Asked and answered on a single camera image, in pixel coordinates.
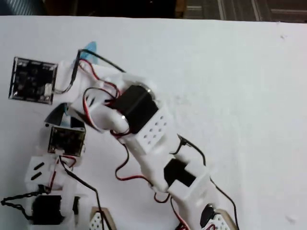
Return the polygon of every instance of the black plastic part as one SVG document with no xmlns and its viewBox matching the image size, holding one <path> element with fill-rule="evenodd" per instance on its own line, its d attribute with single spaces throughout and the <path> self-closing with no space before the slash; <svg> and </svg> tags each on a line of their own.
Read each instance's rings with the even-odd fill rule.
<svg viewBox="0 0 307 230">
<path fill-rule="evenodd" d="M 43 165 L 45 165 L 45 163 L 41 162 L 40 164 L 38 164 L 37 166 L 34 167 L 34 170 L 38 170 Z"/>
<path fill-rule="evenodd" d="M 207 205 L 201 213 L 201 228 L 204 228 L 213 216 L 214 208 L 211 205 Z"/>
<path fill-rule="evenodd" d="M 9 99 L 52 104 L 57 68 L 54 63 L 15 57 Z"/>
<path fill-rule="evenodd" d="M 59 104 L 51 113 L 46 117 L 45 122 L 56 126 L 59 126 L 62 122 L 63 114 L 65 113 L 65 108 L 67 103 Z"/>
<path fill-rule="evenodd" d="M 38 172 L 37 174 L 35 174 L 34 176 L 31 177 L 31 181 L 35 180 L 37 177 L 39 177 L 42 173 Z"/>
<path fill-rule="evenodd" d="M 138 133 L 158 111 L 152 96 L 139 85 L 131 85 L 110 107 L 125 116 L 133 134 Z"/>
<path fill-rule="evenodd" d="M 34 225 L 59 225 L 64 217 L 60 212 L 60 195 L 40 195 L 32 205 Z"/>
<path fill-rule="evenodd" d="M 79 196 L 75 196 L 75 199 L 73 200 L 72 210 L 75 215 L 79 214 L 79 200 L 80 200 Z"/>
<path fill-rule="evenodd" d="M 191 173 L 185 170 L 186 164 L 177 159 L 172 159 L 164 168 L 164 179 L 168 186 L 171 186 L 175 180 L 179 180 L 187 187 L 196 179 Z"/>
</svg>

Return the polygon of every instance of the white surface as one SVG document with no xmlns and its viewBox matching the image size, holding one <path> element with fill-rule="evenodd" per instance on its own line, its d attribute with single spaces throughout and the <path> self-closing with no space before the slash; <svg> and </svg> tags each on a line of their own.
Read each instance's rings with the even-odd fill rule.
<svg viewBox="0 0 307 230">
<path fill-rule="evenodd" d="M 304 229 L 306 25 L 5 16 L 0 28 L 1 197 L 25 192 L 37 134 L 57 105 L 7 99 L 13 57 L 73 60 L 78 48 L 96 41 L 99 54 L 156 82 L 180 134 L 204 150 L 215 182 L 236 201 L 242 230 Z M 174 229 L 170 205 L 156 204 L 146 182 L 115 179 L 126 154 L 109 134 L 87 129 L 86 144 L 76 173 L 99 189 L 118 229 Z M 138 171 L 131 160 L 121 175 Z M 0 224 L 11 230 L 25 221 L 0 207 Z"/>
</svg>

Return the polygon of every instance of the white plastic part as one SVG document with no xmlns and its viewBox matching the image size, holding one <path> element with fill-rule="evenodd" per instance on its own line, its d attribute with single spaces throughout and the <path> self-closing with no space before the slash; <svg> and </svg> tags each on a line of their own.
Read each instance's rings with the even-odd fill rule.
<svg viewBox="0 0 307 230">
<path fill-rule="evenodd" d="M 39 184 L 49 186 L 52 176 L 52 164 L 54 165 L 54 159 L 49 156 L 31 157 L 24 179 L 26 188 L 29 192 L 36 191 Z"/>
<path fill-rule="evenodd" d="M 185 170 L 195 176 L 194 182 L 187 187 L 175 180 L 168 192 L 176 201 L 180 216 L 186 221 L 191 230 L 200 229 L 201 213 L 207 204 L 216 206 L 216 188 L 210 182 L 208 168 L 202 162 L 192 161 Z"/>
<path fill-rule="evenodd" d="M 216 214 L 213 219 L 209 220 L 209 222 L 206 224 L 206 226 L 202 230 L 206 230 L 210 225 L 214 224 L 216 230 L 232 230 L 224 217 L 221 214 Z"/>
<path fill-rule="evenodd" d="M 69 177 L 62 165 L 57 162 L 58 156 L 56 154 L 33 156 L 30 160 L 24 181 L 29 192 L 37 191 L 39 184 L 50 187 L 52 175 L 56 172 L 51 193 L 48 195 L 43 194 L 43 196 L 61 196 L 60 212 L 66 220 L 73 213 L 72 206 L 77 181 Z M 26 200 L 25 210 L 30 216 L 32 215 L 32 204 L 35 199 L 36 197 L 30 197 Z"/>
<path fill-rule="evenodd" d="M 123 137 L 123 139 L 138 154 L 148 154 L 167 131 L 169 122 L 169 114 L 163 106 L 137 134 Z"/>
</svg>

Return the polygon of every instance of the circuit board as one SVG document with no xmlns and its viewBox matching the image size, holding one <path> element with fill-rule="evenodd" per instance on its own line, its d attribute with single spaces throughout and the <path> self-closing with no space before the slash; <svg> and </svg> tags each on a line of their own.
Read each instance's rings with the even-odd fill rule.
<svg viewBox="0 0 307 230">
<path fill-rule="evenodd" d="M 9 99 L 52 104 L 57 64 L 15 57 Z"/>
<path fill-rule="evenodd" d="M 55 153 L 63 150 L 64 155 L 80 157 L 85 138 L 85 130 L 82 128 L 68 128 L 53 126 L 51 128 L 48 152 Z"/>
</svg>

